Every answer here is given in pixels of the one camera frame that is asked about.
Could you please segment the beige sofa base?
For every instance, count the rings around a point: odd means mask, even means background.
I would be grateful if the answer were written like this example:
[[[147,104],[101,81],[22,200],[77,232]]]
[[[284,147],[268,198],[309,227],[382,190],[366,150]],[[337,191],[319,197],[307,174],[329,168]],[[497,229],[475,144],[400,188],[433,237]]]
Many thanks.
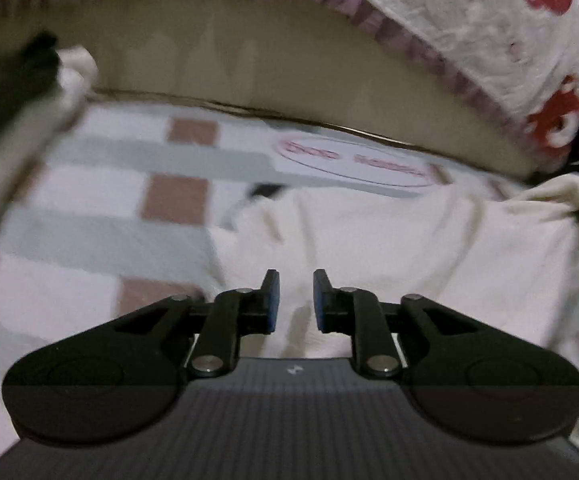
[[[106,90],[347,127],[516,177],[535,168],[457,75],[310,1],[105,0],[42,18],[92,53]]]

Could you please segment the checkered Happy dog rug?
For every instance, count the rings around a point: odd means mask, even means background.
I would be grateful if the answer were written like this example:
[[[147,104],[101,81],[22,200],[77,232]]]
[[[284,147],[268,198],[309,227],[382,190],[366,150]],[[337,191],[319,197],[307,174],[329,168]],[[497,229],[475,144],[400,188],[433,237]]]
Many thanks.
[[[458,184],[504,200],[518,184],[351,133],[202,108],[98,103],[32,164],[0,222],[1,400],[24,354],[180,292],[208,290],[209,226],[264,184],[414,196]]]

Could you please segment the white waffle knit garment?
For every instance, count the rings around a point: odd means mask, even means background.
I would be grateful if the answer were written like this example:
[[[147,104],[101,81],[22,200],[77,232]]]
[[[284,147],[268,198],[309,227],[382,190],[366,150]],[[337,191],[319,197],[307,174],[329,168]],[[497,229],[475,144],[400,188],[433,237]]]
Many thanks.
[[[280,273],[280,310],[250,356],[347,356],[318,330],[312,274],[387,302],[419,294],[579,368],[579,174],[489,200],[456,185],[412,198],[347,188],[288,188],[250,200],[211,229],[219,289]]]

